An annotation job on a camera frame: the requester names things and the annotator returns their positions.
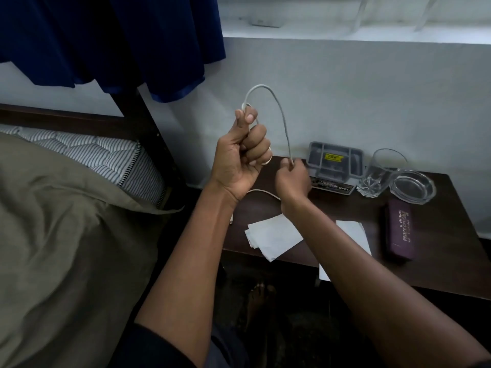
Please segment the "person's right hand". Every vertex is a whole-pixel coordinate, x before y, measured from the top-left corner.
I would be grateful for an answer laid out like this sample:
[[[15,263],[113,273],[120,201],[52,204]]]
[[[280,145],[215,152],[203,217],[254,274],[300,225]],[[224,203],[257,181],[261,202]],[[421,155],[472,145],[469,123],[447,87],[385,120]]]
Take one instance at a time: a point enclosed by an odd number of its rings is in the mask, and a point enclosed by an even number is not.
[[[311,181],[305,167],[304,178],[277,178],[275,175],[275,189],[281,201],[281,211],[287,218],[294,218],[312,203],[308,197],[311,191]]]

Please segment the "person's left hand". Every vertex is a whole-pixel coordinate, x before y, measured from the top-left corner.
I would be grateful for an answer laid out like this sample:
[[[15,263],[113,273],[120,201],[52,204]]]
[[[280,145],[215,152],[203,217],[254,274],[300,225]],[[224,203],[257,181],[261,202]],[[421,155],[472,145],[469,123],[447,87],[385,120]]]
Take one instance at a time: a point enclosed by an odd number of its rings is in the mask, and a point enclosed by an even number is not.
[[[236,144],[235,121],[231,129],[217,142],[210,179],[210,183],[218,185],[226,192],[233,205],[236,205],[247,194],[258,178],[262,167],[271,160],[246,159],[247,150],[267,138],[266,127],[262,124],[253,125],[253,122],[245,140]]]

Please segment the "grey plastic organiser tray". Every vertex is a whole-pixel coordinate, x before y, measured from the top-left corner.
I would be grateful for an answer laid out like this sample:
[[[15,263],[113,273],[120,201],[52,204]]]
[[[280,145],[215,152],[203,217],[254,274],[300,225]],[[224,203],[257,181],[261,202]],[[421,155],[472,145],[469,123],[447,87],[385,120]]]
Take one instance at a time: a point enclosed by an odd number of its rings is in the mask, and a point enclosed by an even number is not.
[[[311,142],[306,166],[311,177],[346,183],[364,175],[364,152],[359,148]]]

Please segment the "black printed box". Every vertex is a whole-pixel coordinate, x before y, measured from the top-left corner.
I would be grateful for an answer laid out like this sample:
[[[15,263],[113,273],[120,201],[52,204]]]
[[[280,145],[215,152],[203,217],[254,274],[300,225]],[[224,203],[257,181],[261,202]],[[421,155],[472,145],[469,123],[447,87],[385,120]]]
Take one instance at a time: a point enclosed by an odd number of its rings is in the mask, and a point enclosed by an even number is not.
[[[310,181],[314,189],[332,192],[338,195],[349,196],[355,190],[355,185],[338,183],[327,179],[310,177]]]

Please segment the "folded white paper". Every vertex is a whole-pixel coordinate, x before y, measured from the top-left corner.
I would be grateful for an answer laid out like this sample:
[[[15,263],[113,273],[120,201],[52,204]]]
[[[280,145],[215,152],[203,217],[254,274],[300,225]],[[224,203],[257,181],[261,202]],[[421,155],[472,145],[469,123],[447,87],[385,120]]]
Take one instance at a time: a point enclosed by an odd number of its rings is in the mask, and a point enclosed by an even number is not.
[[[259,249],[269,262],[303,241],[296,227],[283,214],[249,224],[244,233],[250,247]]]

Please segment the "clear drinking glass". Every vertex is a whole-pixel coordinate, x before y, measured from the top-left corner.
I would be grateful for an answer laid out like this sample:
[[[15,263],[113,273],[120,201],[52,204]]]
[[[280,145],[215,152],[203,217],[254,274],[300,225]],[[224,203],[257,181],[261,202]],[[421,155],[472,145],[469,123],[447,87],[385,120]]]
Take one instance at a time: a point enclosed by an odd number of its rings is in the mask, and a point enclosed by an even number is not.
[[[356,187],[363,197],[377,198],[396,176],[408,168],[408,159],[391,148],[376,150]]]

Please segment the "clear glass ashtray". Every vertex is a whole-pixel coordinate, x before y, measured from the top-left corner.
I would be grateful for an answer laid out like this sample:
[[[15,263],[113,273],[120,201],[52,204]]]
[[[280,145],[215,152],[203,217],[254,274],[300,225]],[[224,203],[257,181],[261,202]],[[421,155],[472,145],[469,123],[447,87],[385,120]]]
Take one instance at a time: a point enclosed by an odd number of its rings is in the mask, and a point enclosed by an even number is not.
[[[390,192],[409,204],[423,205],[437,194],[437,188],[431,178],[414,170],[398,170],[389,184]]]

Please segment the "purple rectangular case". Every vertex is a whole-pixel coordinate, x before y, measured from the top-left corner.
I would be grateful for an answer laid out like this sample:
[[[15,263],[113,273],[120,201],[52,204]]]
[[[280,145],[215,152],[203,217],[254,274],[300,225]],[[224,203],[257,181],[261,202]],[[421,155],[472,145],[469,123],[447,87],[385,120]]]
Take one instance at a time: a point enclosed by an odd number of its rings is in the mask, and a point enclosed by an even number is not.
[[[385,251],[398,261],[412,261],[415,255],[413,214],[410,205],[391,199],[385,206]]]

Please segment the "person's bare foot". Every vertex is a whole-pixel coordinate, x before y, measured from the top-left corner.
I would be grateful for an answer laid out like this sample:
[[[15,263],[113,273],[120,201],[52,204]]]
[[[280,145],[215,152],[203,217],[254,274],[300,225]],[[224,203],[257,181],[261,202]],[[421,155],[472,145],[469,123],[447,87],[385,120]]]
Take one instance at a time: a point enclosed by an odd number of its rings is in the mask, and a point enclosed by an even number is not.
[[[245,333],[267,331],[276,313],[277,290],[272,284],[257,283],[249,292]]]

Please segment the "striped mattress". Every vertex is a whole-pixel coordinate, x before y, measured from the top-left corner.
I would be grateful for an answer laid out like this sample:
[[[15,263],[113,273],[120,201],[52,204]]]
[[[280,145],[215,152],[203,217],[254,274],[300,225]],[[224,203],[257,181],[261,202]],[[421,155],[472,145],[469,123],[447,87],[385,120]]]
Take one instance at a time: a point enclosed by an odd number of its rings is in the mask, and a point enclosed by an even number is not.
[[[17,136],[83,164],[126,193],[163,208],[167,186],[139,141],[0,124]]]

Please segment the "white window sill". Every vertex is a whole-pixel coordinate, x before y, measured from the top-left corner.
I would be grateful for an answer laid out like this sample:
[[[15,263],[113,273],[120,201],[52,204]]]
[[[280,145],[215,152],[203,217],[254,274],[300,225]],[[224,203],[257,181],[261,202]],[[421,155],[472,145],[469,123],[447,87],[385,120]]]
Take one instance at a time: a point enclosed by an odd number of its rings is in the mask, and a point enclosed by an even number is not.
[[[218,0],[226,38],[491,45],[491,0]]]

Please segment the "dark blue curtain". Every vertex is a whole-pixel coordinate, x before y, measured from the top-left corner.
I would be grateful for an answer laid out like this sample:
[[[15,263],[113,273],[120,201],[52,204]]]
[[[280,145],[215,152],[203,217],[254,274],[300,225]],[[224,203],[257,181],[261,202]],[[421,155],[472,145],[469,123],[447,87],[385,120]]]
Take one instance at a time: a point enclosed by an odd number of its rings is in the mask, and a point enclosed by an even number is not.
[[[0,63],[37,86],[96,80],[116,95],[146,84],[169,103],[225,57],[217,0],[0,0]]]

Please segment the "dark wooden bedside table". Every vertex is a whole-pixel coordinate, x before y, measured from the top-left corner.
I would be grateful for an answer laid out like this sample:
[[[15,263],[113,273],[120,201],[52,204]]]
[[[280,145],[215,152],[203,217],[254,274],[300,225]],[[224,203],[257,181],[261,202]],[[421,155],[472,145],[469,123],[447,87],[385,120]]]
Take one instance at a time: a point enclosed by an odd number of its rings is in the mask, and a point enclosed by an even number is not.
[[[274,177],[281,158],[274,156],[253,186],[276,195]],[[414,259],[406,264],[390,260],[384,253],[383,213],[390,191],[378,198],[365,198],[353,192],[344,196],[319,189],[310,192],[311,201],[333,221],[362,223],[372,256],[411,286],[491,301],[491,261],[478,238],[451,179],[446,174],[426,173],[436,184],[437,194],[429,203],[411,205]],[[280,214],[279,201],[268,194],[251,192],[234,212],[224,243],[224,253],[245,255],[246,259],[266,260],[259,249],[249,246],[244,231],[248,224]],[[304,242],[281,255],[278,261],[306,266],[318,272],[318,261]]]

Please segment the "olive green blanket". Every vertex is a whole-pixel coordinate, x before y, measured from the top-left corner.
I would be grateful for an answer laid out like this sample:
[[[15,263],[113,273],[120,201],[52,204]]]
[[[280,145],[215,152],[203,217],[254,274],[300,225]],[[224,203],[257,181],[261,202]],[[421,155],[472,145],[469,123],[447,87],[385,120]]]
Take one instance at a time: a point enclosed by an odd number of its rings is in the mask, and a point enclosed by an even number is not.
[[[0,368],[106,368],[172,213],[0,134]]]

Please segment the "person's dark shorts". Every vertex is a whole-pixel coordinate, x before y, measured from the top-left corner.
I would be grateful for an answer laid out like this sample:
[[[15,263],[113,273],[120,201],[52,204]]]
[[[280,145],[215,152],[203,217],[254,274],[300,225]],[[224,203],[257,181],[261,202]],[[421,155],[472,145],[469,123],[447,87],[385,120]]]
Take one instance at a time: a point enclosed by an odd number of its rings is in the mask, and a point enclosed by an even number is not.
[[[120,341],[107,368],[197,368],[167,340],[134,324]],[[244,344],[231,330],[216,323],[203,368],[250,368]]]

